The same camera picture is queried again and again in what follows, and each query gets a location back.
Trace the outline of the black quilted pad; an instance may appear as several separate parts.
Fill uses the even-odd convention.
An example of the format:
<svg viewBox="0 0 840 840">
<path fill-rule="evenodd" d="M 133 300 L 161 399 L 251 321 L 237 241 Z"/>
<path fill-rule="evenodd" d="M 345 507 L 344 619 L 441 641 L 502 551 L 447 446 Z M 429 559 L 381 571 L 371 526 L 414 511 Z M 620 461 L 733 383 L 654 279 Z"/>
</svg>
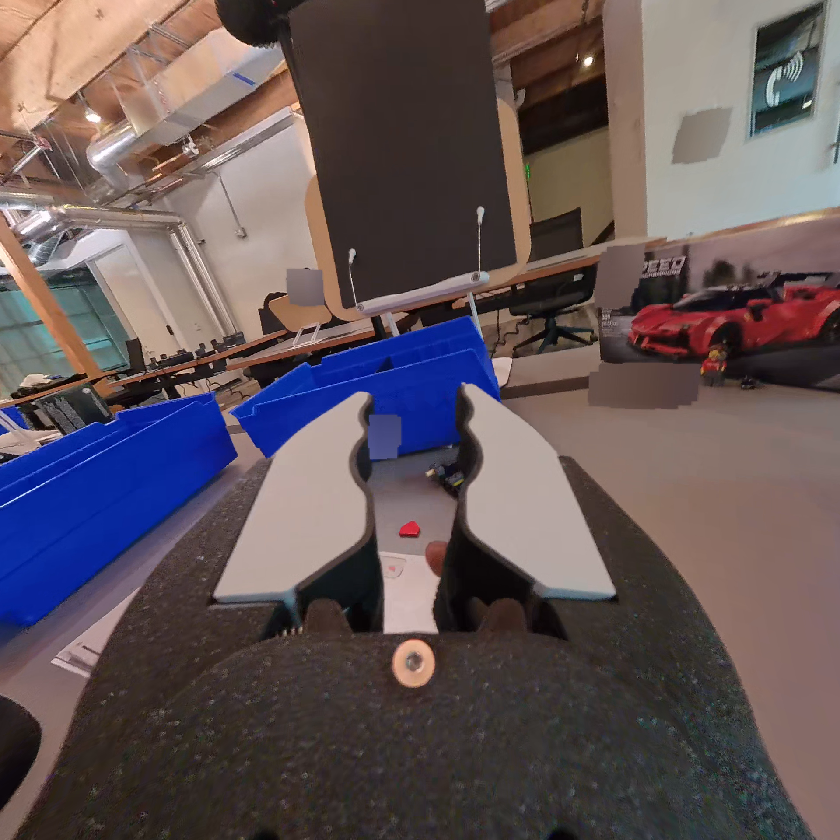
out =
<svg viewBox="0 0 840 840">
<path fill-rule="evenodd" d="M 13 797 L 34 764 L 42 729 L 23 706 L 1 696 L 1 808 Z"/>
</svg>

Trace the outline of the black round disc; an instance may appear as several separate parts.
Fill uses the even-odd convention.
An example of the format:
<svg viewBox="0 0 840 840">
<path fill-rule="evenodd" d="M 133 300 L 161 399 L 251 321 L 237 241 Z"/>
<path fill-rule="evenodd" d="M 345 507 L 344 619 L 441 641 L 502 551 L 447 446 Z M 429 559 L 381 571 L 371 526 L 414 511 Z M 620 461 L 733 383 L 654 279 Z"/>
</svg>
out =
<svg viewBox="0 0 840 840">
<path fill-rule="evenodd" d="M 270 47 L 289 34 L 289 13 L 299 1 L 216 1 L 227 32 L 248 46 Z"/>
</svg>

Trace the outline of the lego instruction booklet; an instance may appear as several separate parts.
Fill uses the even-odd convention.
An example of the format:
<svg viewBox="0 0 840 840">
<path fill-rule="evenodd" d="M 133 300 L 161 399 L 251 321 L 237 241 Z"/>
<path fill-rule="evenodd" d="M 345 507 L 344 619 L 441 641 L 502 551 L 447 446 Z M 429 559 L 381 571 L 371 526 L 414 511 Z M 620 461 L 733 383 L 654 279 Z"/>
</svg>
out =
<svg viewBox="0 0 840 840">
<path fill-rule="evenodd" d="M 384 551 L 380 551 L 379 555 L 384 579 L 384 632 L 435 633 L 433 600 L 438 577 L 431 571 L 424 556 Z M 139 589 L 132 591 L 109 613 L 62 648 L 50 663 L 88 679 L 138 592 Z"/>
</svg>

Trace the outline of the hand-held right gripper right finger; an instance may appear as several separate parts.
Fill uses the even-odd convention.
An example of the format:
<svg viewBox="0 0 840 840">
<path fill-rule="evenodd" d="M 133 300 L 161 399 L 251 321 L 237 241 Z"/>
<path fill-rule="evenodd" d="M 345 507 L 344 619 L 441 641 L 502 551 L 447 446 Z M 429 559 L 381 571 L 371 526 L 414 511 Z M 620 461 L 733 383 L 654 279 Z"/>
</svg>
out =
<svg viewBox="0 0 840 840">
<path fill-rule="evenodd" d="M 464 482 L 437 590 L 439 623 L 473 623 L 470 604 L 510 599 L 530 618 L 543 604 L 617 597 L 552 445 L 477 385 L 456 398 Z"/>
</svg>

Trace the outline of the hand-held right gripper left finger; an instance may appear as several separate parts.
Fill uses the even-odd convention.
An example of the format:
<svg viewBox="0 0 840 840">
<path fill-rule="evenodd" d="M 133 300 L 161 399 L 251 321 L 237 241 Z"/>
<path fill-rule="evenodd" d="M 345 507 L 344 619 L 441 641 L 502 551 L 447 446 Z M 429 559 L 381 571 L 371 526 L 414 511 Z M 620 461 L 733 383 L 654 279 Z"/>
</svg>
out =
<svg viewBox="0 0 840 840">
<path fill-rule="evenodd" d="M 301 621 L 319 599 L 350 621 L 384 618 L 384 577 L 369 488 L 373 397 L 355 392 L 270 459 L 213 599 L 275 604 Z"/>
</svg>

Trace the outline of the framed wall sign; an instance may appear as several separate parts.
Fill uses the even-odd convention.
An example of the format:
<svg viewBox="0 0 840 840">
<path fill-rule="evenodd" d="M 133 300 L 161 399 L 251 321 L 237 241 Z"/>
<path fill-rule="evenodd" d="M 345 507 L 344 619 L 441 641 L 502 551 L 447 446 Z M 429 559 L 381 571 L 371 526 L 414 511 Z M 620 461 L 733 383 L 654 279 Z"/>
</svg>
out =
<svg viewBox="0 0 840 840">
<path fill-rule="evenodd" d="M 756 28 L 750 137 L 808 120 L 813 115 L 826 16 L 826 2 L 816 2 Z"/>
</svg>

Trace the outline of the blue plastic bin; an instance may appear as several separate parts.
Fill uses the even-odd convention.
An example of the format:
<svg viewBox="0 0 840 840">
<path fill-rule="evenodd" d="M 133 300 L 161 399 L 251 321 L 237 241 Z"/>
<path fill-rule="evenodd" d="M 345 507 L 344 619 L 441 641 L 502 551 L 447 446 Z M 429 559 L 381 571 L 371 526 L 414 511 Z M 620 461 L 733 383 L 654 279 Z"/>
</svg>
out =
<svg viewBox="0 0 840 840">
<path fill-rule="evenodd" d="M 1 468 L 1 620 L 30 627 L 237 458 L 213 393 L 93 423 Z"/>
<path fill-rule="evenodd" d="M 302 362 L 231 411 L 263 456 L 357 392 L 373 413 L 402 421 L 399 455 L 459 442 L 456 397 L 472 384 L 496 401 L 500 388 L 487 347 L 470 318 L 442 322 Z"/>
</svg>

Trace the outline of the black office chair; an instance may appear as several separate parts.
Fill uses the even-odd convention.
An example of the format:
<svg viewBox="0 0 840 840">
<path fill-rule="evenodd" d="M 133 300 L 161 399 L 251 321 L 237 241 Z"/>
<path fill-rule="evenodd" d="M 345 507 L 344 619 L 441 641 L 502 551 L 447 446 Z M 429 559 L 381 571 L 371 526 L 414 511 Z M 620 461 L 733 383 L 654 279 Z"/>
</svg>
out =
<svg viewBox="0 0 840 840">
<path fill-rule="evenodd" d="M 580 208 L 531 225 L 531 262 L 561 256 L 584 247 Z M 595 288 L 596 266 L 554 271 L 511 289 L 509 311 L 525 323 L 543 320 L 542 331 L 514 345 L 512 357 L 538 343 L 535 354 L 558 347 L 561 340 L 592 344 L 596 331 L 592 325 L 590 303 Z"/>
</svg>

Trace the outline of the lego box red car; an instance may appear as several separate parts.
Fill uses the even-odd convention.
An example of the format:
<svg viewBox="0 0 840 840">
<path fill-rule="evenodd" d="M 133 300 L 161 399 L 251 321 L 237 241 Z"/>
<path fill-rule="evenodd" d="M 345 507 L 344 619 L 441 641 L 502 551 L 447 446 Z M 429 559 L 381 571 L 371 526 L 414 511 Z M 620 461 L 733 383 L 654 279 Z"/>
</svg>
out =
<svg viewBox="0 0 840 840">
<path fill-rule="evenodd" d="M 725 343 L 730 379 L 839 391 L 837 208 L 611 246 L 594 301 L 603 362 L 700 366 Z"/>
</svg>

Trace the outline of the red and black lego car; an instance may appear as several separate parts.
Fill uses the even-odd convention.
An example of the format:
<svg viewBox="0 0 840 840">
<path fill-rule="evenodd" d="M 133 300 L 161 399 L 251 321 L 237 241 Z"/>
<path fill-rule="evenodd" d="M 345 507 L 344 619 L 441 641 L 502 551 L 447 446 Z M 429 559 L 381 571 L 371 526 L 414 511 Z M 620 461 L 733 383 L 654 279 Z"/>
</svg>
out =
<svg viewBox="0 0 840 840">
<path fill-rule="evenodd" d="M 439 458 L 425 470 L 425 477 L 450 497 L 457 499 L 466 483 L 466 476 L 457 458 Z"/>
</svg>

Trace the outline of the silver air duct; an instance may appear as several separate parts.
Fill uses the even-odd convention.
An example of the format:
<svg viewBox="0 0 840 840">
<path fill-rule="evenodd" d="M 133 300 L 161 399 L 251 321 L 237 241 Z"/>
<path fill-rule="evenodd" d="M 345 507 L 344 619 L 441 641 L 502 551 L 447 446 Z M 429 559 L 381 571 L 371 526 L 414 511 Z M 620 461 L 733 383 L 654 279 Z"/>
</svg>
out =
<svg viewBox="0 0 840 840">
<path fill-rule="evenodd" d="M 183 140 L 255 91 L 283 60 L 278 45 L 248 46 L 215 29 L 124 99 L 124 120 L 89 144 L 89 165 L 116 190 L 127 190 L 123 160 Z"/>
</svg>

